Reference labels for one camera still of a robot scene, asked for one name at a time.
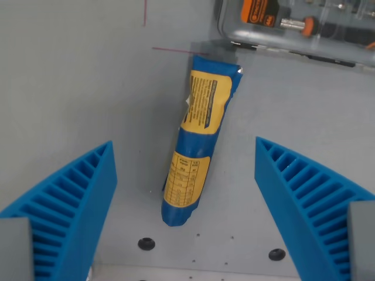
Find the plastic container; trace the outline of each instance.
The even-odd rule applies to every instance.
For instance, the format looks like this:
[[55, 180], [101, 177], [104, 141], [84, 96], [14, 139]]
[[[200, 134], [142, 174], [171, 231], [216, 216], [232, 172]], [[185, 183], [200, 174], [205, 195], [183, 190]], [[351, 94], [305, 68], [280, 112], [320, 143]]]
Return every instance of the plastic container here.
[[375, 67], [375, 0], [223, 0], [219, 31], [245, 47]]

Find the blue and yellow tube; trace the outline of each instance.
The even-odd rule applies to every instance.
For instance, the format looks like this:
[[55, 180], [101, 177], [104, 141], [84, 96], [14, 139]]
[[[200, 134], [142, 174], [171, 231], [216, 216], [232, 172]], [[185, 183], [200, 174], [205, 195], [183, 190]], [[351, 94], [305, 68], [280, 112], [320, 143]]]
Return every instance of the blue and yellow tube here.
[[193, 58], [190, 104], [165, 183], [163, 221], [183, 225], [199, 204], [225, 111], [240, 80], [235, 64]]

